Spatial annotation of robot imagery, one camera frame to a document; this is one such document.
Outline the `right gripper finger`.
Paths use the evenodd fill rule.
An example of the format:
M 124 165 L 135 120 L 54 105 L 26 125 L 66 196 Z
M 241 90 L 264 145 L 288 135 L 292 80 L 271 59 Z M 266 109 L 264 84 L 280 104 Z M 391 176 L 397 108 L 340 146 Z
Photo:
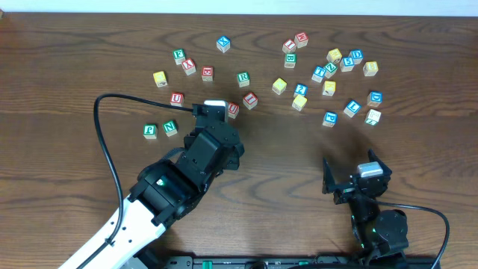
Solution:
M 329 163 L 326 158 L 323 158 L 323 194 L 330 194 L 335 191 L 335 179 L 332 175 Z
M 387 165 L 385 165 L 385 163 L 380 158 L 377 157 L 377 155 L 372 149 L 369 149 L 367 151 L 367 156 L 370 162 L 375 161 L 379 164 L 379 166 L 382 168 L 384 176 L 390 176 L 392 174 L 392 170 Z

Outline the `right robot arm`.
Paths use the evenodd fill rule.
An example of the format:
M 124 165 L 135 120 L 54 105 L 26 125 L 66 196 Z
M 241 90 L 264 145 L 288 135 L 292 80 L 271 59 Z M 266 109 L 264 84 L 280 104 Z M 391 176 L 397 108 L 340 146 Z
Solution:
M 357 166 L 357 172 L 345 183 L 337 183 L 327 160 L 323 160 L 323 194 L 332 194 L 334 204 L 346 203 L 351 225 L 361 251 L 352 261 L 360 265 L 406 268 L 404 249 L 409 246 L 406 214 L 401 210 L 381 210 L 377 197 L 388 189 L 391 169 L 373 152 L 369 162 Z

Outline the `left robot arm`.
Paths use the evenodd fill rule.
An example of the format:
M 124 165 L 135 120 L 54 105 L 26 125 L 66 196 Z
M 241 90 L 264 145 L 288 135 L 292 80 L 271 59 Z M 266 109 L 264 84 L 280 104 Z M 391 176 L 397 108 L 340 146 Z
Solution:
M 194 130 L 184 147 L 143 169 L 108 222 L 63 268 L 121 268 L 199 204 L 224 170 L 237 170 L 244 149 L 224 101 L 194 105 Z

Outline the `blue P block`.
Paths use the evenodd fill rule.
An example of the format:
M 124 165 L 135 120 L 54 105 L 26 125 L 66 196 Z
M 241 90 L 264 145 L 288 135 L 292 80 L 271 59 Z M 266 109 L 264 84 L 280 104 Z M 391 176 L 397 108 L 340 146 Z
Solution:
M 323 125 L 333 127 L 338 120 L 338 115 L 335 112 L 327 111 L 323 117 Z

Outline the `blue D block right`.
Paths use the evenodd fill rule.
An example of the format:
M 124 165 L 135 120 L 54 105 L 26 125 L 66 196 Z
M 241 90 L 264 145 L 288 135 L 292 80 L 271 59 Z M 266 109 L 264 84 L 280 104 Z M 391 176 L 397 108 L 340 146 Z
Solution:
M 379 107 L 382 104 L 383 95 L 378 91 L 371 91 L 367 97 L 367 105 L 370 107 Z

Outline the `blue d block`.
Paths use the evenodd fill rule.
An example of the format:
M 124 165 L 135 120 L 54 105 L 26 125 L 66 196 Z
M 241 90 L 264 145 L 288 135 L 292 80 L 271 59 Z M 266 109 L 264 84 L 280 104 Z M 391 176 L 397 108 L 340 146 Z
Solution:
M 367 105 L 370 107 L 379 107 L 382 104 L 383 95 L 378 91 L 371 91 L 367 97 Z
M 353 59 L 355 65 L 359 65 L 364 59 L 364 55 L 361 49 L 351 50 L 349 56 Z

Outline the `yellow block far left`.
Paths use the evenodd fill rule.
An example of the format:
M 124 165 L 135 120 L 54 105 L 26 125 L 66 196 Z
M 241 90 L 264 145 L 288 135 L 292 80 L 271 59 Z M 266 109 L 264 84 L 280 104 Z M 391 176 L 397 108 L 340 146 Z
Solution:
M 153 78 L 157 87 L 167 86 L 167 77 L 164 71 L 155 72 Z

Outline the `yellow block centre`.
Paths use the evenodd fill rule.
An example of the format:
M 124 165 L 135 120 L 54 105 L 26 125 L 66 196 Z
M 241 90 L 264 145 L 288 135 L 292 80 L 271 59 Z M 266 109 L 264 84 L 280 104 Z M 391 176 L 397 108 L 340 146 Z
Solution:
M 272 90 L 277 95 L 281 95 L 285 91 L 286 87 L 287 87 L 287 82 L 283 80 L 282 78 L 277 78 L 273 82 Z

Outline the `blue 2 block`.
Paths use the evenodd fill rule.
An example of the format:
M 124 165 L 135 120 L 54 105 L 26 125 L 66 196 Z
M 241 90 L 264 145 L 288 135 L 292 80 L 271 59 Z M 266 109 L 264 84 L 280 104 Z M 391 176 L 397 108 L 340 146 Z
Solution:
M 305 84 L 297 84 L 294 90 L 294 97 L 306 96 L 308 92 L 308 86 Z

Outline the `blue T block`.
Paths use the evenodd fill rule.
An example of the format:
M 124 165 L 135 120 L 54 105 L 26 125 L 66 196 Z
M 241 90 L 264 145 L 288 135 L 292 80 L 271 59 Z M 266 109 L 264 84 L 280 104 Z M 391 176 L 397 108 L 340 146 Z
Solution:
M 321 83 L 324 79 L 326 74 L 326 70 L 321 66 L 316 66 L 311 77 L 312 81 L 316 81 L 317 83 Z

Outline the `blue X block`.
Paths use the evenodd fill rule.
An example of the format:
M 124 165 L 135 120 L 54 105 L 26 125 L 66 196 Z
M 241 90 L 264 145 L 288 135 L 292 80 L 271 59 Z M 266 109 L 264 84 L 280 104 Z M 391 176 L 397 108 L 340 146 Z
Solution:
M 222 36 L 217 40 L 217 48 L 222 52 L 226 53 L 231 48 L 231 40 L 226 37 Z

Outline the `blue D block top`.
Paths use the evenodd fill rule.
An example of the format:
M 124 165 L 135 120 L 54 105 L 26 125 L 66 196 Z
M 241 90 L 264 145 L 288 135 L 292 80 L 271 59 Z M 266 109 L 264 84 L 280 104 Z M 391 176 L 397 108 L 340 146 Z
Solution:
M 353 59 L 355 65 L 359 65 L 364 59 L 364 55 L 361 49 L 351 50 L 349 56 Z

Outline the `yellow block top right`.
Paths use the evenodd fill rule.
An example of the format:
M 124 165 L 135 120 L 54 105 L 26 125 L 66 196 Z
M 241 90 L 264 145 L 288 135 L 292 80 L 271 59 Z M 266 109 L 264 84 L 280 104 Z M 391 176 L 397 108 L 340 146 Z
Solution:
M 332 50 L 328 51 L 326 59 L 330 63 L 337 64 L 341 61 L 342 54 L 341 54 L 341 52 L 338 48 L 332 49 Z

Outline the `red H block top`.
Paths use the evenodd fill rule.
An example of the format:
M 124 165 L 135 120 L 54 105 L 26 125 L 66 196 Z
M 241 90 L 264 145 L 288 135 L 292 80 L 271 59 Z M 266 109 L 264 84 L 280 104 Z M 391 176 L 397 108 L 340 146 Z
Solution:
M 294 42 L 296 43 L 298 49 L 305 47 L 308 44 L 308 35 L 305 32 L 297 33 L 294 36 Z

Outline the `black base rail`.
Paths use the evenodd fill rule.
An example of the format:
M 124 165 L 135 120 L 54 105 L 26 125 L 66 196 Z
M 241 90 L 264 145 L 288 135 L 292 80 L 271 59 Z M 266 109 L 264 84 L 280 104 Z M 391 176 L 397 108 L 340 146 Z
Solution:
M 440 268 L 441 263 L 430 257 L 406 257 L 394 254 L 381 258 L 319 254 L 317 256 L 289 257 L 207 257 L 207 256 L 157 256 L 145 252 L 134 256 L 142 268 L 184 268 L 184 269 L 247 269 L 247 268 L 294 268 L 325 265 L 367 266 L 380 268 Z

